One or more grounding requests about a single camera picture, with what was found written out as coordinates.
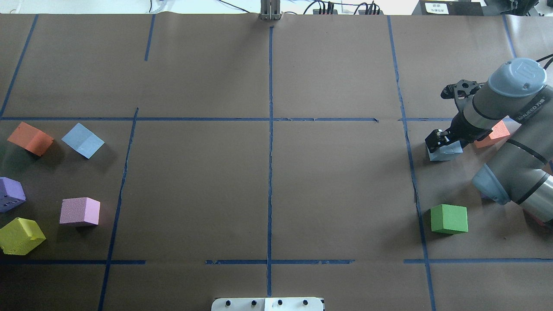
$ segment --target purple cube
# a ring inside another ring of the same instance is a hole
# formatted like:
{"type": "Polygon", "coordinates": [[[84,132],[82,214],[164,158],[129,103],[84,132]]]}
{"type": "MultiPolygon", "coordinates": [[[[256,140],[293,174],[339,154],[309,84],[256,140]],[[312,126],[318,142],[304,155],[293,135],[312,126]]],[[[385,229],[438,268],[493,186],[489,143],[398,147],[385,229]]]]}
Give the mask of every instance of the purple cube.
{"type": "Polygon", "coordinates": [[[74,227],[98,224],[100,202],[91,198],[63,199],[61,202],[60,225],[74,227]]]}
{"type": "Polygon", "coordinates": [[[7,212],[27,199],[21,183],[7,177],[0,177],[0,196],[0,212],[7,212]]]}

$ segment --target white label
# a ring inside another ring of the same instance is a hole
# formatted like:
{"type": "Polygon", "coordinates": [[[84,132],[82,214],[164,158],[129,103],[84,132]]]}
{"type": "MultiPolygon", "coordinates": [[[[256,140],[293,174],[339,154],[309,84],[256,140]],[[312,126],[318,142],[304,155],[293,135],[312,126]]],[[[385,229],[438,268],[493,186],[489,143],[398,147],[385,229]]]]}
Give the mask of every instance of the white label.
{"type": "Polygon", "coordinates": [[[447,11],[447,4],[445,3],[428,3],[424,4],[426,6],[426,11],[432,14],[449,14],[447,11]]]}

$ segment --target green cube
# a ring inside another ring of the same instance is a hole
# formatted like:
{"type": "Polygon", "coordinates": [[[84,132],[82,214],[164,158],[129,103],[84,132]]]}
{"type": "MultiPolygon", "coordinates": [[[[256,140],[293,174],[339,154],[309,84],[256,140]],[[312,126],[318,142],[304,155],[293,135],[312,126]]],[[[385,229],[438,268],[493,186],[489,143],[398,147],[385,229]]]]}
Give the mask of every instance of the green cube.
{"type": "Polygon", "coordinates": [[[468,232],[467,208],[441,204],[430,209],[432,232],[460,234],[468,232]]]}

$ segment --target cube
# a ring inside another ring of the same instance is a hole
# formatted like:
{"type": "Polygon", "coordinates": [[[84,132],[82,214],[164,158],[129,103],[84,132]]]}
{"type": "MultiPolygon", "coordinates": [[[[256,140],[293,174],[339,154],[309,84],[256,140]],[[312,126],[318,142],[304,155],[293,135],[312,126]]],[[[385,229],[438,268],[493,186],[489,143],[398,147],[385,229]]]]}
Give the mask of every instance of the cube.
{"type": "Polygon", "coordinates": [[[0,229],[0,248],[6,255],[27,255],[44,240],[34,220],[17,217],[0,229]]]}
{"type": "Polygon", "coordinates": [[[491,146],[493,144],[497,144],[500,142],[503,138],[509,137],[511,133],[509,133],[509,130],[507,129],[507,126],[505,126],[505,122],[503,120],[499,121],[494,127],[492,127],[493,132],[491,132],[486,138],[484,138],[481,141],[474,142],[474,145],[476,148],[482,148],[486,146],[491,146]]]}
{"type": "Polygon", "coordinates": [[[0,212],[7,212],[25,202],[26,199],[20,182],[0,177],[0,212]]]}
{"type": "Polygon", "coordinates": [[[98,224],[100,202],[91,198],[63,199],[61,202],[60,225],[73,227],[98,224]]]}
{"type": "Polygon", "coordinates": [[[103,140],[80,123],[77,123],[61,140],[87,159],[90,159],[104,144],[103,140]]]}
{"type": "Polygon", "coordinates": [[[460,234],[468,232],[467,208],[441,204],[430,209],[432,232],[460,234]]]}
{"type": "Polygon", "coordinates": [[[39,157],[48,150],[54,142],[54,139],[43,131],[21,122],[15,131],[8,137],[8,142],[12,142],[25,150],[36,154],[39,157]]]}
{"type": "Polygon", "coordinates": [[[428,148],[428,157],[431,161],[449,161],[457,158],[460,154],[463,153],[463,148],[461,148],[461,142],[457,141],[448,146],[442,146],[434,153],[430,153],[428,148]]]}

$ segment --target pink cube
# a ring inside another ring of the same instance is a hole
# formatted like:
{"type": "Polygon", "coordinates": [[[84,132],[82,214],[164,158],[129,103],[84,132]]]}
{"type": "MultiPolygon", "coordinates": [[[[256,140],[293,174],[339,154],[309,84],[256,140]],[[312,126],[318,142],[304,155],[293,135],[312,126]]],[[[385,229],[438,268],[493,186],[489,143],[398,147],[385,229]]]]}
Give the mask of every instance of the pink cube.
{"type": "Polygon", "coordinates": [[[100,202],[91,198],[63,199],[61,202],[60,225],[97,225],[99,217],[100,202]]]}

